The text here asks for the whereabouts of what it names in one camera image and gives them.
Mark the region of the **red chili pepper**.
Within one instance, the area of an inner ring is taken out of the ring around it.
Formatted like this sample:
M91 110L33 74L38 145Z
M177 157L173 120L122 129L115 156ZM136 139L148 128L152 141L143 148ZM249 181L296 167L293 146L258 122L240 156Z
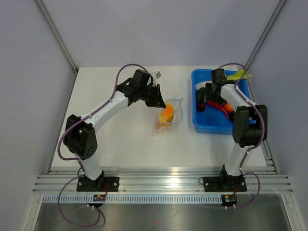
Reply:
M224 115L226 116L227 119L230 119L230 112L225 108L225 106L223 106L219 103L212 102L212 101L207 101L207 104L216 108L216 109L219 109L220 111L222 111L224 113Z

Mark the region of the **blue plastic tray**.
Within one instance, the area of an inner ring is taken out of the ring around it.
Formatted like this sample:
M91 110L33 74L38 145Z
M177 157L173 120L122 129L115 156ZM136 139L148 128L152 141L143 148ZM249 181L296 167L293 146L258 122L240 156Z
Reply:
M211 80L210 69L195 69L191 73L192 79L192 122L196 132L206 134L231 135L233 122L227 119L225 113L211 105L206 105L205 110L197 110L197 90L195 85Z

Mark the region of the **yellow mango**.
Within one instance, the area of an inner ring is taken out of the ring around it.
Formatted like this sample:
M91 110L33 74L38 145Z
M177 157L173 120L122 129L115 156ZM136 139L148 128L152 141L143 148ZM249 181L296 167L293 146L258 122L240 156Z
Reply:
M166 104L166 108L162 109L158 114L158 121L160 123L172 123L174 118L174 108L171 104Z

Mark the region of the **clear zip top bag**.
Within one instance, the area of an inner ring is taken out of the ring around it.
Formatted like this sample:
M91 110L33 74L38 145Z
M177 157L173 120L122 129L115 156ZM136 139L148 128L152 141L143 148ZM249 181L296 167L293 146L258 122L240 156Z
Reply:
M165 101L166 108L160 109L155 117L152 128L152 136L160 134L175 134L183 121L182 102L184 98L169 99Z

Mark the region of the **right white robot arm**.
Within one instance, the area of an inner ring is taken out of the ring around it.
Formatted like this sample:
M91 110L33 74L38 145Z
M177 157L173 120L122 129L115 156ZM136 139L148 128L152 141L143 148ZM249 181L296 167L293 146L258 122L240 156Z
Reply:
M251 101L238 83L228 80L224 69L219 68L211 71L211 83L205 85L207 104L229 103L234 110L233 149L217 177L203 178L206 192L245 192L243 165L250 152L267 138L267 107Z

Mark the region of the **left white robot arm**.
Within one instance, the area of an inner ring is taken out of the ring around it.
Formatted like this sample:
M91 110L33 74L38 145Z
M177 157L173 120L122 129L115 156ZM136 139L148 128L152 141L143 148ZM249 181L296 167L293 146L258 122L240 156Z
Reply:
M104 172L95 158L96 133L114 115L137 101L144 101L148 107L166 108L157 82L160 77L159 71L149 73L138 69L132 77L116 84L111 96L93 110L68 117L60 143L73 153L92 191L100 191L104 186Z

